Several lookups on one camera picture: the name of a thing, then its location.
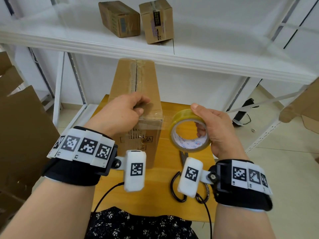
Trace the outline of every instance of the scissors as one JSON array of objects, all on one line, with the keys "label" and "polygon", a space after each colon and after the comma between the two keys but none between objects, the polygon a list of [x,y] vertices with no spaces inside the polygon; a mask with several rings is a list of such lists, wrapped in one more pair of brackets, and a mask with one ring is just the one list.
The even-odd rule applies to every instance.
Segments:
[{"label": "scissors", "polygon": [[[183,165],[183,167],[184,167],[185,161],[186,161],[186,159],[188,158],[188,153],[183,153],[182,151],[180,151],[180,157],[181,157],[181,163],[182,163],[182,165]],[[170,184],[170,189],[171,189],[171,193],[172,193],[173,197],[175,198],[175,200],[177,200],[178,202],[184,203],[184,202],[187,200],[187,196],[184,195],[183,199],[180,199],[180,198],[178,198],[178,197],[176,196],[176,194],[175,194],[175,192],[174,192],[174,189],[173,189],[173,183],[174,183],[174,181],[176,180],[176,178],[177,178],[179,175],[181,175],[181,172],[180,172],[180,171],[178,171],[178,172],[174,175],[174,177],[172,178],[171,184]],[[200,204],[203,204],[204,202],[206,203],[206,202],[208,201],[208,199],[209,199],[209,188],[208,188],[208,185],[205,184],[205,183],[203,183],[203,184],[204,184],[205,187],[206,187],[206,198],[204,199],[204,201],[202,201],[202,200],[199,198],[199,194],[198,194],[198,193],[196,193],[196,197],[195,197],[196,200],[197,200],[197,202],[200,203]]]}]

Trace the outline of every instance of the floor tile grout line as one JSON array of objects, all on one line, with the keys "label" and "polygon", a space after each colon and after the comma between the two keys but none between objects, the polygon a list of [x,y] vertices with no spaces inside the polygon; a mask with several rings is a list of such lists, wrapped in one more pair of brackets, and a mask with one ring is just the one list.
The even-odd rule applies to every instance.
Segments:
[{"label": "floor tile grout line", "polygon": [[265,149],[274,149],[274,150],[291,151],[291,152],[299,152],[299,153],[319,154],[319,153],[314,153],[314,152],[296,151],[296,150],[279,149],[279,148],[265,148]]}]

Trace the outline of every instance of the person's right arm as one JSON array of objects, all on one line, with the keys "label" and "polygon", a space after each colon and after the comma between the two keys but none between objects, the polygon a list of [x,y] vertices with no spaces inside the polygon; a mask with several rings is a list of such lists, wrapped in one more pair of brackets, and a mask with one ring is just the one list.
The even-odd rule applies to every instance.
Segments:
[{"label": "person's right arm", "polygon": [[[192,111],[206,123],[211,143],[212,153],[223,159],[249,160],[242,144],[235,134],[231,119],[225,112],[207,109],[192,104]],[[197,136],[205,135],[206,130],[200,124],[197,126]],[[216,210],[213,238],[276,238],[271,228],[266,212],[255,212],[234,206],[218,204]]]}]

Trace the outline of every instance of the person's left arm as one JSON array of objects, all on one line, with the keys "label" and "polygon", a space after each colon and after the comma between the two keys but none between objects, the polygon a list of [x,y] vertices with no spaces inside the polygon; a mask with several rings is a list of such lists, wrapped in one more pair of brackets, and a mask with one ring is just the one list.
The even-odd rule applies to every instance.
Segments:
[{"label": "person's left arm", "polygon": [[[122,95],[107,104],[84,127],[109,137],[131,130],[143,114],[138,103],[150,99],[138,92]],[[84,238],[95,186],[69,185],[45,178],[0,235],[10,238]]]}]

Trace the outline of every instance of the forearm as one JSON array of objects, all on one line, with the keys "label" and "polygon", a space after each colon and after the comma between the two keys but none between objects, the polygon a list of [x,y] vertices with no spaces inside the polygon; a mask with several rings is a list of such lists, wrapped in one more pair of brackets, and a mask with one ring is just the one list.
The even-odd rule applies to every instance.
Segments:
[{"label": "forearm", "polygon": [[85,236],[95,186],[45,179],[0,236],[4,238],[76,238]]},{"label": "forearm", "polygon": [[266,212],[254,212],[218,204],[213,238],[273,239],[276,237]]}]

